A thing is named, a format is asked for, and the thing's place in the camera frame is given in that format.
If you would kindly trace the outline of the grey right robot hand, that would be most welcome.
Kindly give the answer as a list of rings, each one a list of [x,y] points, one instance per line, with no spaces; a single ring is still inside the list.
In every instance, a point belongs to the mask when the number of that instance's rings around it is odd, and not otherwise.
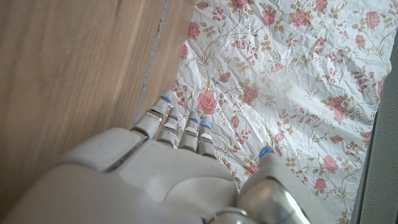
[[[165,91],[136,125],[111,128],[64,154],[6,223],[328,223],[275,147],[237,187],[216,160],[211,124],[191,112],[179,141]]]

